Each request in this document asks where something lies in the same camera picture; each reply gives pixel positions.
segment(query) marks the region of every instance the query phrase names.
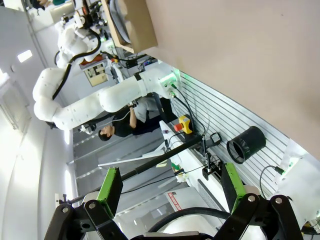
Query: black pole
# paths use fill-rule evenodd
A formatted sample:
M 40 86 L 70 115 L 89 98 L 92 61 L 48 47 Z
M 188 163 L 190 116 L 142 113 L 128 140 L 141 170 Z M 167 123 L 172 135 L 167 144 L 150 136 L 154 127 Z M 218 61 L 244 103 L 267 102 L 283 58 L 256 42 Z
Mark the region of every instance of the black pole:
M 202 136 L 196 136 L 194 138 L 192 138 L 191 140 L 187 141 L 186 143 L 168 151 L 167 153 L 161 155 L 161 156 L 158 156 L 156 157 L 155 159 L 151 160 L 151 161 L 148 161 L 146 162 L 145 164 L 141 165 L 141 166 L 138 166 L 137 168 L 135 168 L 134 170 L 126 173 L 125 175 L 121 176 L 121 180 L 124 181 L 124 180 L 127 180 L 135 175 L 138 175 L 140 173 L 143 173 L 144 171 L 156 166 L 157 164 L 159 163 L 162 163 L 163 161 L 173 157 L 174 155 L 178 154 L 178 153 L 181 153 L 182 151 L 192 147 L 193 145 L 199 143 L 202 139 Z M 97 191 L 100 191 L 101 189 L 101 186 L 100 187 L 97 187 L 96 189 L 84 194 L 84 195 L 81 195 L 81 196 L 78 196 L 72 200 L 69 200 L 67 201 L 68 204 L 74 204 L 74 203 L 77 203 L 79 201 L 81 201 L 82 199 L 85 198 L 85 196 L 87 194 L 90 194 L 90 193 L 93 193 L 93 192 L 97 192 Z

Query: red sign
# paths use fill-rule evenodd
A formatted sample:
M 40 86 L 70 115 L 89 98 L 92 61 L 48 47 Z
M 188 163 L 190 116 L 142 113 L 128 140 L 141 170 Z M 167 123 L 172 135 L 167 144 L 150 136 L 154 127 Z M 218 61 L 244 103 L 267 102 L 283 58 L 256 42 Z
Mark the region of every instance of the red sign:
M 168 196 L 171 199 L 171 201 L 173 202 L 173 204 L 176 207 L 176 209 L 178 211 L 182 210 L 182 208 L 180 207 L 179 203 L 177 202 L 175 196 L 171 192 L 168 193 Z

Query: ceiling light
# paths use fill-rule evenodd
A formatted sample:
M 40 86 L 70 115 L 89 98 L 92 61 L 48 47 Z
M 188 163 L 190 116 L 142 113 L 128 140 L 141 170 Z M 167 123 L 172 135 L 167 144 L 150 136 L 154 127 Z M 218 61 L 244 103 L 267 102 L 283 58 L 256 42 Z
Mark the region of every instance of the ceiling light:
M 23 63 L 24 61 L 28 60 L 28 59 L 31 58 L 31 57 L 32 57 L 32 52 L 31 52 L 31 50 L 27 50 L 27 51 L 25 51 L 25 52 L 23 52 L 23 53 L 20 53 L 20 54 L 18 55 L 18 59 L 19 59 L 19 62 L 20 62 L 20 63 Z

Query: cable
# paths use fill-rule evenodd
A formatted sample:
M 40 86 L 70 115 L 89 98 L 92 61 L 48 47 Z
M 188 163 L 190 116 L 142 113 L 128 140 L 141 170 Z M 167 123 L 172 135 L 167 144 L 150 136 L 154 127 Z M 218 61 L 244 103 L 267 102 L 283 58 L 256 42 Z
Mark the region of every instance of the cable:
M 318 225 L 319 222 L 320 222 L 320 219 L 316 222 L 315 225 L 311 226 L 311 224 L 310 224 L 310 227 L 311 227 L 311 228 L 314 228 L 316 225 Z
M 142 188 L 147 187 L 147 186 L 152 185 L 152 184 L 159 183 L 159 182 L 161 182 L 161 181 L 163 181 L 163 180 L 171 179 L 171 178 L 174 178 L 174 177 L 179 176 L 179 175 L 183 175 L 183 174 L 191 173 L 191 172 L 193 172 L 193 171 L 195 171 L 195 170 L 197 170 L 197 169 L 203 168 L 203 167 L 205 167 L 205 166 L 206 166 L 206 165 L 202 165 L 202 166 L 197 167 L 197 168 L 195 168 L 195 169 L 193 169 L 193 170 L 191 170 L 191 171 L 186 171 L 186 172 L 184 172 L 184 173 L 180 173 L 180 174 L 177 174 L 177 175 L 174 175 L 174 176 L 167 176 L 167 177 L 162 178 L 162 179 L 160 179 L 160 180 L 158 180 L 158 181 L 150 182 L 150 183 L 148 183 L 148 184 L 146 184 L 146 185 L 140 186 L 140 187 L 135 188 L 135 189 L 133 189 L 133 190 L 122 192 L 121 194 L 128 194 L 128 193 L 132 193 L 132 192 L 134 192 L 134 191 L 136 191 L 136 190 L 142 189 Z
M 268 168 L 273 168 L 273 169 L 275 169 L 275 166 L 272 166 L 272 165 L 266 166 L 266 167 L 262 170 L 262 172 L 261 172 L 261 174 L 260 174 L 260 179 L 259 179 L 259 186 L 260 186 L 260 190 L 261 190 L 261 195 L 263 196 L 264 199 L 266 199 L 266 196 L 265 196 L 265 194 L 264 194 L 264 191 L 262 190 L 262 175 L 264 174 L 264 171 L 265 171 L 266 169 L 268 169 Z
M 130 111 L 128 111 L 127 114 L 126 114 L 123 118 L 121 118 L 121 119 L 116 119 L 116 120 L 112 120 L 112 121 L 110 121 L 110 122 L 108 122 L 108 123 L 106 123 L 106 124 L 103 124 L 102 126 L 108 125 L 108 124 L 113 123 L 113 122 L 122 121 L 123 119 L 126 118 L 126 116 L 128 116 L 129 113 L 130 113 Z
M 179 143 L 179 142 L 184 143 L 184 141 L 182 141 L 182 140 L 174 141 L 173 143 L 171 143 L 171 146 L 170 146 L 169 148 L 171 149 L 171 147 L 172 147 L 174 144 Z
M 260 178 L 259 178 L 259 186 L 260 186 L 260 190 L 261 190 L 261 195 L 266 199 L 266 196 L 264 194 L 264 191 L 262 190 L 262 175 L 264 174 L 264 171 L 268 168 L 273 168 L 273 170 L 275 170 L 278 174 L 282 175 L 285 170 L 283 170 L 282 168 L 278 167 L 278 166 L 272 166 L 272 165 L 268 165 L 266 166 L 264 169 L 262 169 L 262 172 L 260 174 Z
M 57 51 L 56 54 L 54 55 L 54 64 L 57 66 L 57 57 L 60 51 Z
M 192 125 L 192 131 L 194 131 L 194 133 L 197 134 L 197 127 L 195 125 L 195 120 L 192 115 L 191 109 L 183 101 L 181 101 L 177 96 L 175 96 L 174 99 L 178 100 L 188 110 L 190 115 L 191 125 Z
M 147 61 L 152 60 L 152 59 L 153 59 L 153 57 L 151 56 L 151 57 L 149 57 L 147 60 L 143 61 L 143 62 L 138 66 L 138 69 L 141 71 L 141 70 L 142 70 L 141 67 L 142 67 Z
M 190 112 L 192 113 L 192 117 L 203 127 L 203 134 L 205 134 L 206 131 L 207 131 L 205 125 L 195 117 L 194 113 L 191 111 L 191 107 L 190 107 L 190 105 L 189 105 L 189 103 L 188 103 L 185 95 L 184 95 L 178 88 L 176 88 L 176 90 L 181 94 L 181 96 L 183 97 L 185 103 L 186 103 L 187 106 L 189 107 Z
M 148 233 L 156 233 L 157 231 L 159 231 L 161 228 L 163 228 L 165 225 L 169 224 L 173 220 L 186 215 L 194 215 L 194 214 L 209 215 L 209 216 L 217 217 L 220 219 L 227 219 L 228 217 L 230 217 L 230 213 L 226 211 L 221 211 L 218 209 L 213 209 L 208 207 L 190 207 L 190 208 L 182 209 L 174 213 L 171 213 L 170 215 L 161 219 L 153 227 L 150 228 Z
M 65 72 L 64 72 L 64 75 L 63 75 L 63 78 L 62 78 L 62 82 L 60 83 L 59 87 L 57 88 L 57 90 L 56 90 L 55 93 L 53 94 L 52 100 L 54 100 L 54 99 L 58 96 L 58 94 L 60 93 L 61 89 L 62 89 L 63 86 L 65 85 L 65 83 L 66 83 L 66 81 L 67 81 L 67 79 L 68 79 L 68 76 L 69 76 L 69 74 L 70 74 L 70 71 L 71 71 L 72 63 L 73 63 L 76 59 L 79 59 L 79 58 L 82 58 L 82 57 L 86 57 L 86 56 L 89 56 L 89 55 L 92 55 L 92 54 L 96 53 L 96 52 L 99 50 L 99 48 L 101 47 L 101 40 L 100 40 L 99 34 L 96 33 L 95 31 L 93 31 L 92 29 L 89 29 L 89 32 L 90 32 L 92 35 L 94 35 L 94 36 L 97 38 L 97 40 L 98 40 L 98 44 L 97 44 L 96 48 L 93 49 L 92 51 L 84 52 L 84 53 L 80 53 L 80 54 L 78 54 L 78 55 L 75 55 L 75 56 L 73 56 L 73 57 L 70 59 L 70 61 L 69 61 L 69 63 L 68 63 L 68 66 L 66 67 L 66 70 L 65 70 Z
M 138 59 L 142 59 L 143 57 L 147 56 L 147 54 L 142 54 L 136 58 L 132 58 L 132 59 L 122 59 L 122 58 L 119 58 L 118 56 L 116 55 L 112 55 L 106 51 L 101 51 L 102 54 L 106 54 L 108 56 L 108 58 L 111 58 L 111 59 L 117 59 L 118 61 L 124 61 L 124 62 L 129 62 L 129 61 L 134 61 L 134 60 L 138 60 Z
M 171 139 L 172 139 L 174 136 L 177 136 L 177 135 L 180 135 L 180 134 L 183 134 L 183 132 L 178 132 L 178 133 L 176 133 L 176 134 L 172 135 L 172 136 L 169 138 L 169 141 L 168 141 L 168 147 L 166 148 L 166 150 L 165 150 L 165 152 L 164 152 L 164 153 L 167 153 L 167 152 L 168 152 Z

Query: dark hair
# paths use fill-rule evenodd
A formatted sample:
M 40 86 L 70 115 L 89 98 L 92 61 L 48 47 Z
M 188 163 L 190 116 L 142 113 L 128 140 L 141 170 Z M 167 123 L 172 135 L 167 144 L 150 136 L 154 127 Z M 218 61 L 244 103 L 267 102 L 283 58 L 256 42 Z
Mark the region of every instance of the dark hair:
M 111 136 L 107 136 L 107 134 L 100 134 L 100 133 L 101 133 L 101 130 L 99 130 L 99 132 L 98 132 L 98 136 L 101 139 L 101 141 L 106 142 L 112 137 L 112 135 Z

